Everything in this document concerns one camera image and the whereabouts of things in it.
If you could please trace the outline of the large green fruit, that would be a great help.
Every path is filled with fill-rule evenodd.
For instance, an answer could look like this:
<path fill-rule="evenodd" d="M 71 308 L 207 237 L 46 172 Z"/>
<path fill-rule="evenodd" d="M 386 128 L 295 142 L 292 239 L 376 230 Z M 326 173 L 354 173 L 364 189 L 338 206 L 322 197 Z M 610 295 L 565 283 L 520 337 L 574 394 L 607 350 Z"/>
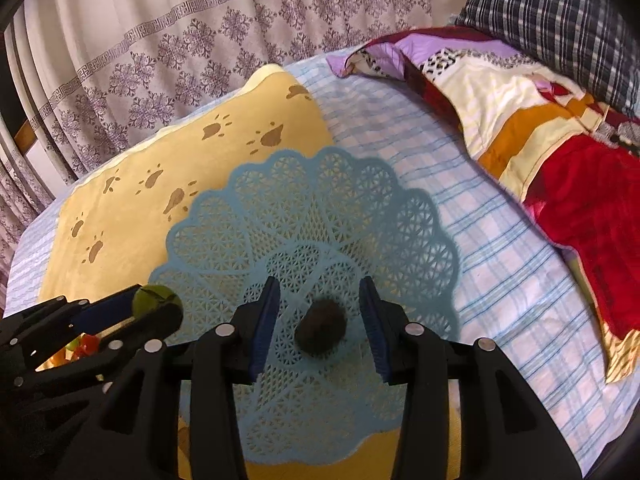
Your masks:
<path fill-rule="evenodd" d="M 134 294 L 131 304 L 132 316 L 136 320 L 140 320 L 164 304 L 171 304 L 176 298 L 176 293 L 165 285 L 142 286 Z"/>

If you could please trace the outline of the dark brown fruit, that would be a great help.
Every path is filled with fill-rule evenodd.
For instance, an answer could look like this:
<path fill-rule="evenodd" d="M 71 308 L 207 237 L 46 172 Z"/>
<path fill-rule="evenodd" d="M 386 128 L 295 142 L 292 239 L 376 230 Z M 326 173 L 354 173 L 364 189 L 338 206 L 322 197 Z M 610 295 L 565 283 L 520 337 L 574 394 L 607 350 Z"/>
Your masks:
<path fill-rule="evenodd" d="M 296 346 L 310 356 L 323 356 L 344 338 L 346 325 L 344 309 L 335 300 L 318 299 L 296 327 Z"/>

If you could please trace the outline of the orange fruit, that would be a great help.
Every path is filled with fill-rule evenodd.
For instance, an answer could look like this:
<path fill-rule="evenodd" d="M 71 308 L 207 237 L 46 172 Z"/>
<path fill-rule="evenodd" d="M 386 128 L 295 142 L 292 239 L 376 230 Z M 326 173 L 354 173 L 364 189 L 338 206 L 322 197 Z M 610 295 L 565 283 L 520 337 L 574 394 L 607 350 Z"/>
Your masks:
<path fill-rule="evenodd" d="M 44 370 L 50 370 L 51 368 L 63 366 L 72 362 L 73 351 L 67 347 L 63 347 L 62 349 L 55 352 L 53 356 L 47 359 L 46 362 L 42 363 L 40 367 L 37 368 L 37 372 L 43 372 Z"/>

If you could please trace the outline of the red tomato left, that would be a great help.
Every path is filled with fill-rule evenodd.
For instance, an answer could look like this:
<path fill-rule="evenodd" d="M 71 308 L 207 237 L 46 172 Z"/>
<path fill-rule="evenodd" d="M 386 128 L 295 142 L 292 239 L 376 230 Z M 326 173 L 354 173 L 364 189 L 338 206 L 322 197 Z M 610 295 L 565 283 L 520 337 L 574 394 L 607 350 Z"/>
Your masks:
<path fill-rule="evenodd" d="M 79 338 L 79 344 L 75 350 L 75 354 L 78 358 L 94 356 L 100 350 L 100 343 L 101 339 L 98 336 L 83 334 Z"/>

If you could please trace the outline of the yellow paw print towel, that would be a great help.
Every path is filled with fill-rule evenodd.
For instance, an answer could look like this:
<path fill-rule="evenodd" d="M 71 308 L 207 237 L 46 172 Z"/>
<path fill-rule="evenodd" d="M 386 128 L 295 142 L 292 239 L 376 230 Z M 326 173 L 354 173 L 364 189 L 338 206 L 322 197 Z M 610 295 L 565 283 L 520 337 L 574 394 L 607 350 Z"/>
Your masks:
<path fill-rule="evenodd" d="M 309 90 L 278 66 L 261 68 L 233 98 L 160 130 L 74 188 L 58 214 L 40 297 L 98 300 L 153 284 L 151 273 L 168 259 L 168 232 L 198 194 L 225 188 L 235 169 L 277 152 L 309 158 L 324 148 L 336 146 Z M 248 460 L 248 472 L 254 479 L 386 479 L 399 426 L 372 434 L 335 463 Z"/>

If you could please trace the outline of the blue plaid bed sheet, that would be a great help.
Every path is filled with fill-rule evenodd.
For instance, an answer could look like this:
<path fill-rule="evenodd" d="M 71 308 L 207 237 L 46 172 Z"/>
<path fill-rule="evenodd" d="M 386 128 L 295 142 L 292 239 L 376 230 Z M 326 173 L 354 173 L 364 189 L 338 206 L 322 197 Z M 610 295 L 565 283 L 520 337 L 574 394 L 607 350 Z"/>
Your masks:
<path fill-rule="evenodd" d="M 404 185 L 431 195 L 459 249 L 454 308 L 463 340 L 498 342 L 580 468 L 590 469 L 627 427 L 639 381 L 605 382 L 598 323 L 560 254 L 411 90 L 385 79 L 337 78 L 320 55 L 288 69 L 318 103 L 338 146 L 386 160 Z"/>

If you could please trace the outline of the blue lace plastic basket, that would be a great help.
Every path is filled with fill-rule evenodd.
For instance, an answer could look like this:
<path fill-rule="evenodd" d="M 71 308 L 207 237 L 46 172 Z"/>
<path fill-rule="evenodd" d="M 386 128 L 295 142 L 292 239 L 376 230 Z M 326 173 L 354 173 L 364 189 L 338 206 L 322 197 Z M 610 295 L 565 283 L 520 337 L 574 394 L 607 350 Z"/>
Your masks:
<path fill-rule="evenodd" d="M 167 261 L 150 282 L 183 304 L 172 344 L 227 322 L 276 278 L 281 303 L 265 370 L 234 390 L 244 456 L 252 463 L 325 465 L 367 437 L 397 428 L 405 390 L 375 371 L 358 304 L 362 278 L 446 339 L 460 333 L 456 243 L 431 196 L 405 188 L 381 159 L 340 148 L 314 157 L 280 151 L 201 192 L 166 238 Z M 294 333 L 318 299 L 346 315 L 344 338 L 323 356 L 300 351 Z"/>

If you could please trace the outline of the purple patterned curtain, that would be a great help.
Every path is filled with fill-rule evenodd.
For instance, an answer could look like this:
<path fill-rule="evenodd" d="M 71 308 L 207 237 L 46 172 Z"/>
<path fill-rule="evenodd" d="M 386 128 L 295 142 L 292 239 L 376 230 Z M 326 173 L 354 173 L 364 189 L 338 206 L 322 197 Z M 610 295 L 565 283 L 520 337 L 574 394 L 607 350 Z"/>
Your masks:
<path fill-rule="evenodd" d="M 431 24 L 431 0 L 24 0 L 3 38 L 18 98 L 64 182 L 2 150 L 1 296 L 39 291 L 64 200 L 112 158 L 282 68 Z"/>

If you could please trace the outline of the dark plaid pillow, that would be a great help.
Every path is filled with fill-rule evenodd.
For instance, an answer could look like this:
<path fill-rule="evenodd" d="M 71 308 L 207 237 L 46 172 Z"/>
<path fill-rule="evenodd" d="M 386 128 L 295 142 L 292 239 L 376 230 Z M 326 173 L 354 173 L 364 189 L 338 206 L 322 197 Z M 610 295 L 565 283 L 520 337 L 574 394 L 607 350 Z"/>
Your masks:
<path fill-rule="evenodd" d="M 457 24 L 510 44 L 619 112 L 639 114 L 639 40 L 612 0 L 466 0 Z"/>

